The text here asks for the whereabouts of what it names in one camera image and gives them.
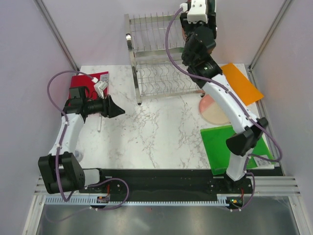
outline wire rack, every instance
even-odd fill
[[[173,15],[125,15],[126,40],[133,68],[137,102],[145,97],[173,96],[200,93],[190,77],[179,72],[170,62],[165,50],[165,34]],[[185,41],[179,17],[174,20],[169,34],[169,48],[181,68],[181,53]]]

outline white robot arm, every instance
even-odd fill
[[[188,67],[191,79],[219,104],[236,132],[226,141],[231,152],[226,173],[236,182],[244,177],[248,155],[262,136],[261,130],[254,123],[265,128],[268,122],[265,118],[258,119],[245,106],[210,55],[216,46],[215,0],[189,0],[180,7],[183,11],[180,22],[186,40],[182,53],[183,64]],[[208,81],[195,77],[208,78]]]

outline marble surface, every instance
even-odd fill
[[[246,76],[243,64],[236,65]],[[210,168],[200,130],[216,127],[199,114],[199,94],[147,99],[138,106],[131,66],[82,66],[82,72],[109,71],[109,94],[126,111],[116,118],[87,118],[77,151],[83,168]],[[255,104],[249,108],[257,114]]]

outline gray wall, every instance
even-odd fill
[[[173,14],[186,0],[43,1],[81,66],[129,64],[124,14]],[[217,0],[214,59],[218,63],[250,63],[282,3],[283,0]]]
[[[52,147],[60,114],[46,84],[70,69],[32,0],[0,1],[0,234],[22,233],[39,177],[37,160]],[[64,104],[69,76],[52,95]]]
[[[313,219],[313,1],[295,0],[255,68],[282,164]]]

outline metal frame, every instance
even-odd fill
[[[80,194],[75,192],[73,194],[73,200],[70,203],[64,203],[61,200],[59,194],[49,195],[45,189],[42,178],[40,177],[35,189],[32,206],[28,213],[27,221],[23,231],[23,235],[36,234],[38,230],[39,221],[43,213],[44,204],[67,204],[67,205],[87,205],[86,202],[95,204],[92,198],[99,196],[100,194]],[[126,203],[125,206],[220,206],[224,204],[225,197],[238,196],[236,194],[218,194],[218,202],[131,202]],[[300,190],[294,177],[288,176],[256,176],[255,177],[255,194],[257,197],[280,197],[288,196],[292,211],[301,235],[309,235],[312,233],[310,227],[310,221],[305,212],[305,206],[303,204]]]
[[[190,77],[173,67],[166,56],[163,38],[167,23],[172,17],[169,13],[133,19],[128,14],[125,15],[126,42],[139,105],[142,100],[151,97],[202,93]],[[175,30],[170,34],[169,48],[174,60],[180,64],[184,40],[181,30],[175,26],[176,20],[173,24]]]
[[[289,9],[292,2],[293,2],[293,0],[285,0],[284,3],[282,4],[281,8],[279,9],[273,23],[271,24],[268,32],[266,33],[264,40],[262,41],[259,49],[257,50],[255,56],[253,57],[250,65],[249,65],[249,69],[251,71],[254,69],[254,67],[255,67],[256,63],[258,62],[261,54],[263,53],[265,47],[267,46],[268,42],[272,38],[274,32],[276,31],[279,23],[281,22],[282,18],[284,17],[285,13]]]
[[[57,40],[60,48],[62,49],[65,57],[67,58],[70,65],[72,66],[73,70],[79,71],[79,67],[75,63],[72,55],[70,54],[68,47],[66,46],[66,43],[64,42],[64,40],[60,34],[60,31],[58,30],[56,24],[54,23],[45,3],[43,2],[43,0],[34,0],[34,2],[36,4],[36,6],[38,7],[38,9],[40,10],[40,12],[41,12],[43,18],[45,19],[46,23],[48,24],[49,28],[51,29],[53,36]]]

